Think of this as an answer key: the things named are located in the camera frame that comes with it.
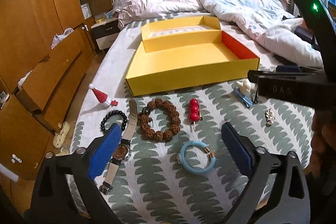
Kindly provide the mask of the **person right hand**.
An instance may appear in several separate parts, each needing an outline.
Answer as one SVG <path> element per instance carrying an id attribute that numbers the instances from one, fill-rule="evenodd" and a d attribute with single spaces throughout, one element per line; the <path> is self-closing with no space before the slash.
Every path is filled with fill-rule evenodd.
<path id="1" fill-rule="evenodd" d="M 315 110 L 313 116 L 312 152 L 309 165 L 314 178 L 319 178 L 327 146 L 335 150 L 335 122 L 329 120 L 330 115 L 330 113 Z"/>

